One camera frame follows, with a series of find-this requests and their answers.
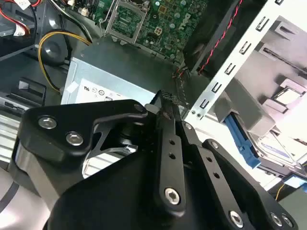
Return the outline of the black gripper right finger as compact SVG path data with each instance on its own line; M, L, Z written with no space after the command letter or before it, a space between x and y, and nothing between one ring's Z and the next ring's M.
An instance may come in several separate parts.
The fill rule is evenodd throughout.
M188 159L210 191L215 220L223 230L297 230L293 217L214 139L200 142L173 107Z

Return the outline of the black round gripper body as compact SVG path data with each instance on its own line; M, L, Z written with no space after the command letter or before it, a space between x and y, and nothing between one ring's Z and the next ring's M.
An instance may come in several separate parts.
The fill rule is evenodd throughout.
M68 189L50 230L228 230L230 190L185 122L160 129L157 149L131 154Z

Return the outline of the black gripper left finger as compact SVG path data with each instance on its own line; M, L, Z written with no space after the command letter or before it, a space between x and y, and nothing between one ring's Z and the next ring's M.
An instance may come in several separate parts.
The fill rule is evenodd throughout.
M22 116L12 161L52 210L82 181L83 163L121 137L137 145L136 157L151 157L154 176L146 198L163 213L184 213L186 133L178 106L163 91L147 106L128 99L31 108Z

